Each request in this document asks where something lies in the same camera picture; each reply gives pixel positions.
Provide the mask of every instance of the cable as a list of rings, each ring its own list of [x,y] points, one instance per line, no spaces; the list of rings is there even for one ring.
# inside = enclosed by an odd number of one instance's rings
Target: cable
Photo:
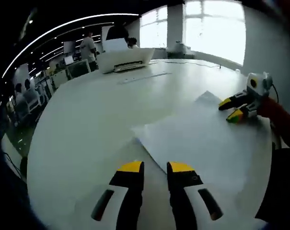
[[[15,170],[16,170],[16,172],[17,172],[18,175],[20,176],[20,178],[22,178],[20,169],[18,169],[18,168],[15,166],[15,164],[12,162],[11,157],[9,156],[9,154],[7,154],[6,152],[5,152],[4,154],[8,157],[9,162],[13,165],[13,167],[14,167]]]
[[[206,66],[208,68],[215,68],[215,67],[219,67],[221,68],[221,65],[216,65],[216,66],[208,66],[208,65],[202,65],[202,64],[198,64],[198,63],[192,63],[192,62],[174,62],[174,61],[163,61],[163,60],[157,60],[157,61],[162,61],[162,62],[165,62],[165,63],[174,63],[174,64],[194,64],[194,65],[198,65],[198,66]]]
[[[276,92],[276,95],[277,95],[277,103],[279,103],[279,95],[278,95],[277,89],[276,89],[274,84],[272,84],[272,86],[273,86],[273,88],[274,88],[274,90]]]

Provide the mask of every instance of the ceiling light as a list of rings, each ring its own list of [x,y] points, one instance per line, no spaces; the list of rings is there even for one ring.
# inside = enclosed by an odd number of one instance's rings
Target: ceiling light
[[[45,56],[48,56],[49,54],[53,53],[54,51],[57,51],[58,49],[63,48],[63,46],[56,48],[55,50],[52,50],[51,52],[47,53],[46,55],[42,56],[39,60],[43,59]]]
[[[35,69],[36,69],[36,68],[32,69],[32,70],[29,72],[29,74],[32,73]]]
[[[64,53],[64,52],[60,52],[59,54],[56,54],[55,56],[53,56],[53,57],[49,58],[49,59],[48,59],[48,60],[46,60],[45,62],[47,62],[47,61],[51,60],[52,58],[55,58],[56,56],[58,56],[58,55],[60,55],[60,54],[62,54],[62,53]]]
[[[65,25],[71,24],[71,23],[75,23],[78,21],[82,21],[85,19],[90,19],[90,18],[97,18],[97,17],[103,17],[103,16],[116,16],[116,15],[127,15],[127,16],[139,16],[139,14],[135,14],[135,13],[106,13],[106,14],[98,14],[98,15],[92,15],[92,16],[87,16],[87,17],[83,17],[83,18],[79,18],[79,19],[75,19],[72,20],[70,22],[64,23],[62,25],[56,26],[53,29],[43,33],[42,35],[40,35],[38,38],[36,38],[34,41],[30,42],[25,48],[23,48],[22,51],[20,51],[20,53],[12,60],[12,62],[9,64],[9,66],[6,68],[5,72],[2,75],[2,78],[4,78],[4,75],[7,73],[7,71],[9,70],[9,68],[12,66],[12,64],[15,62],[15,60],[20,57],[20,55],[26,51],[31,45],[33,45],[35,42],[37,42],[39,39],[41,39],[42,37],[44,37],[45,35],[51,33],[52,31],[55,31],[58,28],[61,28]]]

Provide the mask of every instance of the desk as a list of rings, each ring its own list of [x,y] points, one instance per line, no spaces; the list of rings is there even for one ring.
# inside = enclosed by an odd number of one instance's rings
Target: desk
[[[246,77],[224,67],[196,65],[216,66],[200,60],[151,63],[122,73],[94,71],[54,93],[36,126],[28,156],[29,197],[45,224],[71,212],[76,200],[95,185],[109,183],[122,164],[138,160],[145,161],[138,229],[175,229],[166,175],[134,140],[131,127],[180,111],[205,91],[229,97],[246,87]],[[263,167],[270,167],[270,162]]]

